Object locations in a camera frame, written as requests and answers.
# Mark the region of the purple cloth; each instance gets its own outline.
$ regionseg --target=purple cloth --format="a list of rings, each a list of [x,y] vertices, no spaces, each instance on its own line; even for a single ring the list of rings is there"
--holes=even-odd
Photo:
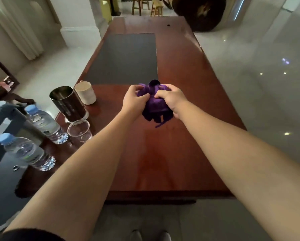
[[[138,93],[136,94],[137,96],[143,96],[146,93],[150,94],[150,99],[146,102],[145,108],[142,112],[144,118],[148,121],[151,121],[153,119],[156,123],[160,123],[156,126],[156,128],[172,119],[173,111],[167,106],[164,99],[156,99],[154,97],[158,90],[171,90],[166,85],[161,85],[160,82],[156,79],[151,80],[148,85],[140,85],[144,86],[144,88],[138,91]]]

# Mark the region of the white cup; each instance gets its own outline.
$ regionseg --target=white cup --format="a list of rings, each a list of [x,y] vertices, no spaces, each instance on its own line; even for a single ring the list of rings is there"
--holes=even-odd
[[[91,105],[96,101],[96,94],[92,89],[92,85],[88,81],[81,81],[74,86],[74,89],[81,101],[85,105]]]

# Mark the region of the hand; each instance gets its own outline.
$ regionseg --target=hand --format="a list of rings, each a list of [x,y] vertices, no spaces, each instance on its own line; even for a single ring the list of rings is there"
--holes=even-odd
[[[155,98],[163,98],[168,107],[173,111],[173,115],[179,119],[180,105],[188,101],[181,89],[174,85],[166,85],[171,91],[158,90]]]
[[[133,117],[133,120],[141,115],[144,110],[145,103],[150,98],[149,93],[139,97],[136,96],[136,92],[141,89],[143,89],[142,85],[131,85],[123,99],[121,111],[128,113]]]

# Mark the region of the wooden stool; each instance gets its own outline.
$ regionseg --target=wooden stool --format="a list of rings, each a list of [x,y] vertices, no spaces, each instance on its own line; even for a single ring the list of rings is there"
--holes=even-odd
[[[150,10],[150,7],[149,7],[149,1],[141,0],[141,9],[143,9],[143,4],[147,4],[148,10]]]
[[[164,7],[164,5],[162,4],[161,1],[159,0],[152,0],[152,8],[151,8],[151,15],[152,16],[152,13],[154,12],[154,16],[163,16],[163,13],[162,13],[162,8]]]
[[[135,7],[134,7],[134,2],[135,2],[135,1],[138,2],[138,6],[139,6],[138,8],[135,8]],[[141,16],[141,1],[142,1],[142,0],[133,0],[133,1],[132,1],[132,15],[134,15],[134,10],[135,10],[135,9],[139,9],[139,16]]]

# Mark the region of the cup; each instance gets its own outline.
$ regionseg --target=cup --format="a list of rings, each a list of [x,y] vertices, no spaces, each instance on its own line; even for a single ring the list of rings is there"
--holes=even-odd
[[[63,113],[68,122],[87,119],[88,111],[80,101],[80,98],[70,86],[61,86],[51,91],[50,99]]]
[[[81,101],[85,105],[91,105],[96,101],[96,94],[92,89],[92,85],[88,81],[81,81],[74,86],[74,89]]]
[[[87,120],[77,120],[68,127],[68,135],[80,142],[86,142],[92,138],[90,123]]]

